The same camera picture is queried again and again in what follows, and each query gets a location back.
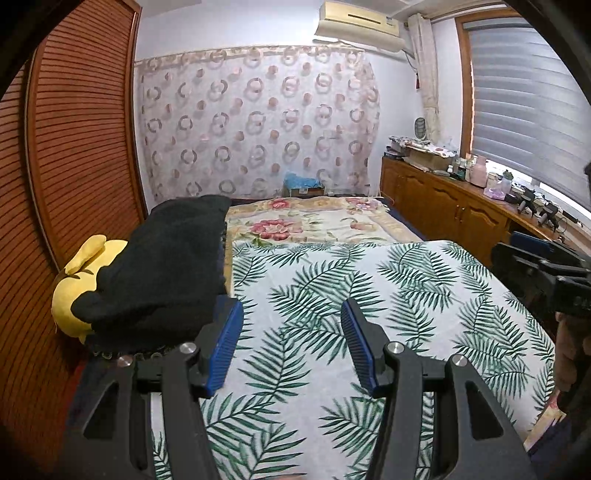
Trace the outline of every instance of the human hand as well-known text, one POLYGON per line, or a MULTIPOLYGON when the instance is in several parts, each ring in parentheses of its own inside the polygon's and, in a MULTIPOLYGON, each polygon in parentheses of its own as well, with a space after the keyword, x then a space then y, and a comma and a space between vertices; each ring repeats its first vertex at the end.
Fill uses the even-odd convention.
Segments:
POLYGON ((556 320, 559 323, 554 353, 554 383, 560 391, 568 392, 570 387, 577 381, 577 369, 574 359, 581 344, 583 352, 586 355, 591 355, 591 332, 589 328, 591 320, 578 319, 559 312, 556 312, 556 320))

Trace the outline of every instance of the box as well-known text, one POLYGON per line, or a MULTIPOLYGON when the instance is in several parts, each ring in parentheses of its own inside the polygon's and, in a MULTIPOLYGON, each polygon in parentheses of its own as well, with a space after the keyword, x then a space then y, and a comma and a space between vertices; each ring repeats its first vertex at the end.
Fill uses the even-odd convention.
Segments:
POLYGON ((324 187, 289 190, 284 186, 282 195, 284 197, 322 197, 324 195, 324 187))
POLYGON ((418 163, 423 167, 427 167, 430 170, 447 170, 447 166, 450 164, 450 158, 443 158, 439 155, 433 155, 426 152, 419 152, 410 148, 410 155, 408 157, 411 162, 418 163))
POLYGON ((391 146, 386 146, 386 149, 392 149, 395 155, 401 155, 403 157, 408 157, 410 155, 411 149, 408 147, 403 147, 400 143, 396 142, 396 140, 392 140, 391 146))

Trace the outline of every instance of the air conditioner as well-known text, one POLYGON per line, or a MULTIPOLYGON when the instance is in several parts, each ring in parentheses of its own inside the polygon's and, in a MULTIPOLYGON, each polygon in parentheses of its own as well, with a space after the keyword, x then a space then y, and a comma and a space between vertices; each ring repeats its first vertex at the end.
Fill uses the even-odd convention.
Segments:
POLYGON ((316 35, 371 45, 388 51, 406 46, 398 21, 385 14, 338 2, 324 2, 316 35))

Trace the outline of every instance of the bottle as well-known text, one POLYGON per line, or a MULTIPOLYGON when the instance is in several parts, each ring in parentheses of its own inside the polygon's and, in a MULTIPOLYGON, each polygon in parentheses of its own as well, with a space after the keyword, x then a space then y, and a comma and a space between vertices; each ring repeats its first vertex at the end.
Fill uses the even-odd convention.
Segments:
POLYGON ((470 182, 470 176, 472 175, 472 160, 466 159, 466 181, 470 182))
POLYGON ((505 170, 503 172, 503 179, 499 182, 499 188, 505 195, 511 191, 512 182, 513 175, 509 170, 505 170))

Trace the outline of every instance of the cloth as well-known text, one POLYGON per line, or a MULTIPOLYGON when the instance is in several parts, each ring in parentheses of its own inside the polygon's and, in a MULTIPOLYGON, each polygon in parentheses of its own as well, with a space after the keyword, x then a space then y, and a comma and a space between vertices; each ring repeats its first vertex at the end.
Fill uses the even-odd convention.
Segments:
POLYGON ((169 200, 152 210, 97 288, 80 295, 72 313, 92 325, 93 350, 136 352, 194 338, 211 322, 225 293, 220 242, 230 199, 208 195, 169 200))
MULTIPOLYGON (((312 195, 310 195, 310 196, 303 195, 300 198, 311 199, 313 197, 314 196, 312 196, 312 195)), ((400 214, 400 212, 396 210, 396 208, 394 208, 394 204, 390 200, 388 200, 387 198, 384 198, 384 197, 375 197, 375 198, 376 198, 376 200, 379 200, 380 203, 382 203, 386 207, 386 213, 389 214, 390 217, 392 217, 395 220, 402 223, 405 227, 407 227, 412 233, 414 233, 421 240, 423 240, 423 241, 426 240, 425 237, 423 236, 423 234, 421 232, 419 232, 415 227, 413 227, 412 224, 410 224, 410 222, 408 220, 406 220, 406 218, 404 218, 402 216, 402 214, 400 214)), ((232 211, 232 208, 235 206, 249 205, 249 204, 255 203, 255 202, 256 202, 256 200, 232 199, 232 207, 230 207, 228 214, 230 214, 230 212, 232 211)))
POLYGON ((417 242, 419 238, 370 197, 277 198, 232 207, 228 238, 276 242, 417 242))
POLYGON ((390 137, 390 140, 396 142, 401 147, 412 148, 419 152, 430 153, 431 155, 438 155, 442 158, 452 158, 456 155, 455 152, 448 150, 447 148, 438 147, 431 141, 422 141, 415 138, 409 137, 390 137))
POLYGON ((380 98, 363 50, 243 46, 135 68, 138 155, 155 203, 206 193, 265 199, 289 171, 369 192, 380 98))
MULTIPOLYGON (((366 394, 353 369, 338 314, 348 297, 391 340, 421 355, 466 355, 521 437, 552 392, 550 338, 457 244, 234 242, 233 251, 244 330, 225 385, 201 404, 223 478, 363 480, 384 402, 366 394)), ((159 395, 151 411, 154 460, 167 472, 159 395)), ((432 428, 433 398, 425 395, 420 479, 432 428)))
POLYGON ((548 472, 568 461, 568 452, 573 444, 571 428, 571 421, 566 417, 551 425, 528 451, 537 478, 548 478, 548 472))
POLYGON ((433 143, 439 142, 439 77, 437 51, 431 21, 415 14, 408 18, 408 31, 417 61, 418 78, 421 83, 421 98, 425 110, 427 136, 433 143))

